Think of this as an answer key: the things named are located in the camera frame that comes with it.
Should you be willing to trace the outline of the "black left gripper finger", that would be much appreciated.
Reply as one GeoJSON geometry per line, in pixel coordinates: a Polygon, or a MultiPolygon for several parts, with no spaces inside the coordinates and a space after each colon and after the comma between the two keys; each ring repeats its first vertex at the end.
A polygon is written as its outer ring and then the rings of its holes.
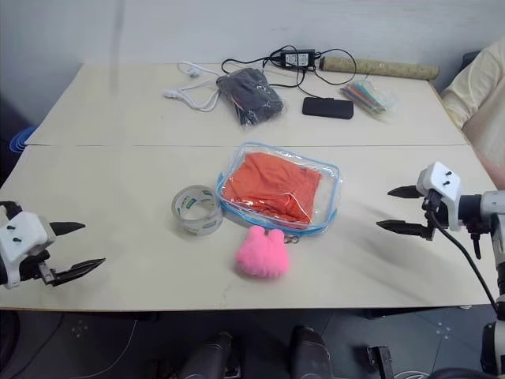
{"type": "Polygon", "coordinates": [[[51,269],[51,277],[47,281],[47,284],[51,286],[60,286],[64,283],[80,279],[94,269],[98,268],[105,260],[105,258],[100,258],[83,261],[81,263],[72,265],[68,270],[64,272],[56,272],[55,270],[51,269]]]}
{"type": "Polygon", "coordinates": [[[51,222],[49,225],[51,229],[51,238],[67,235],[86,227],[85,224],[78,222],[51,222]]]}

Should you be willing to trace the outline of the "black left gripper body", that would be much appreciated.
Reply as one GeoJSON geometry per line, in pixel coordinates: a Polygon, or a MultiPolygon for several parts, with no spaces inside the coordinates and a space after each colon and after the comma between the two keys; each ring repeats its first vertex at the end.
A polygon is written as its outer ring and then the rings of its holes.
{"type": "Polygon", "coordinates": [[[27,280],[42,280],[46,285],[54,282],[54,273],[47,265],[50,258],[47,250],[36,255],[28,255],[19,267],[21,282],[27,280]]]}

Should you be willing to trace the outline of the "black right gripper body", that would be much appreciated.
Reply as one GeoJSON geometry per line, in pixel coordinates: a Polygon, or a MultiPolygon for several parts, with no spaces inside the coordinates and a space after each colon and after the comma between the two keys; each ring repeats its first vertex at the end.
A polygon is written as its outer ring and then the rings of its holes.
{"type": "Polygon", "coordinates": [[[447,206],[442,202],[442,195],[434,189],[430,189],[421,204],[425,212],[427,224],[421,237],[432,241],[436,231],[446,231],[448,225],[447,206]]]}

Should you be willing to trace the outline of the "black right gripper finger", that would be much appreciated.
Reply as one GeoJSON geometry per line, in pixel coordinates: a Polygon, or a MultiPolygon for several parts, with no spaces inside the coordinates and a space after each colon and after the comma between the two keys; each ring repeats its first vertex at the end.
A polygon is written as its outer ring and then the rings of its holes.
{"type": "Polygon", "coordinates": [[[376,222],[376,225],[396,234],[430,239],[430,228],[419,223],[407,223],[403,220],[383,220],[376,222]]]}
{"type": "Polygon", "coordinates": [[[389,196],[405,198],[405,199],[415,199],[419,198],[419,191],[415,185],[411,186],[400,186],[390,190],[387,193],[389,196]]]}

